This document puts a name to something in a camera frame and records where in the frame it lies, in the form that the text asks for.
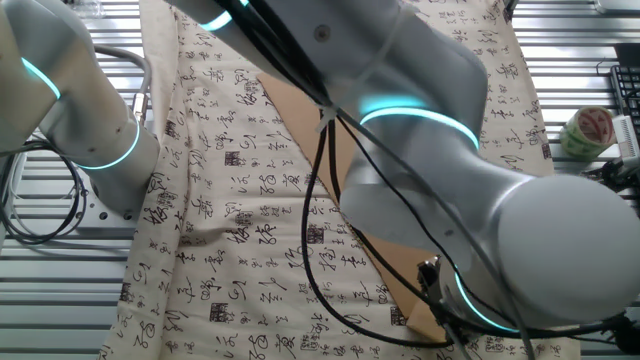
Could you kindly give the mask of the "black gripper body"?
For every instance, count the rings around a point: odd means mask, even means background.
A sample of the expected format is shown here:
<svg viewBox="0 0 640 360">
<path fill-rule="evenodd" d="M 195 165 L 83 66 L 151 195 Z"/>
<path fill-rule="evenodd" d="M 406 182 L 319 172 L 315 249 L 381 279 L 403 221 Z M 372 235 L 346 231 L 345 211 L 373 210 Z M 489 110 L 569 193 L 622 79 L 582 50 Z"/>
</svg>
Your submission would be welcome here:
<svg viewBox="0 0 640 360">
<path fill-rule="evenodd" d="M 442 299 L 440 288 L 441 256 L 434 255 L 418 264 L 417 280 L 425 296 L 433 301 Z"/>
</svg>

